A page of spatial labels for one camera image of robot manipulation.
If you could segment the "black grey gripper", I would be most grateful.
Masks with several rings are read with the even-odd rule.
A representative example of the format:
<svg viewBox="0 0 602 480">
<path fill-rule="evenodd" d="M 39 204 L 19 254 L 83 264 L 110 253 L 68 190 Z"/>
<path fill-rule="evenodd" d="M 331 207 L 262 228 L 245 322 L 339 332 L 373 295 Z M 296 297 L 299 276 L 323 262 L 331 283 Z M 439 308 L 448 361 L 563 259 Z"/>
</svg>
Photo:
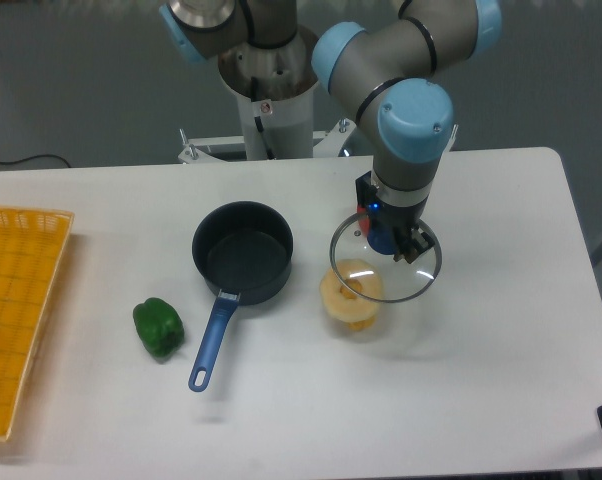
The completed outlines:
<svg viewBox="0 0 602 480">
<path fill-rule="evenodd" d="M 431 248 L 431 237 L 421 227 L 420 219 L 430 194 L 430 185 L 412 191 L 396 190 L 384 183 L 374 171 L 355 180 L 356 212 L 365 211 L 371 222 L 378 220 L 392 228 L 393 260 L 412 263 Z"/>
</svg>

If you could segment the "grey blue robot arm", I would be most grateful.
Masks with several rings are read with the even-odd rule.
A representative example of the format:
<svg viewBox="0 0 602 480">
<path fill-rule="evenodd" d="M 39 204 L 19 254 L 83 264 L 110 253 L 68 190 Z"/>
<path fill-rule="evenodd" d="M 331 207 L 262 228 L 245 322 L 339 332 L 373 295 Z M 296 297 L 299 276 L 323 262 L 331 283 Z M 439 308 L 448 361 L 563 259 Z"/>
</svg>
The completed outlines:
<svg viewBox="0 0 602 480">
<path fill-rule="evenodd" d="M 159 13 L 183 57 L 216 60 L 249 159 L 309 156 L 303 103 L 322 87 L 374 148 L 371 172 L 356 183 L 371 247 L 406 262 L 434 247 L 420 216 L 455 123 L 432 77 L 497 42 L 498 2 L 405 1 L 379 31 L 341 22 L 322 35 L 299 23 L 293 1 L 167 1 Z"/>
</svg>

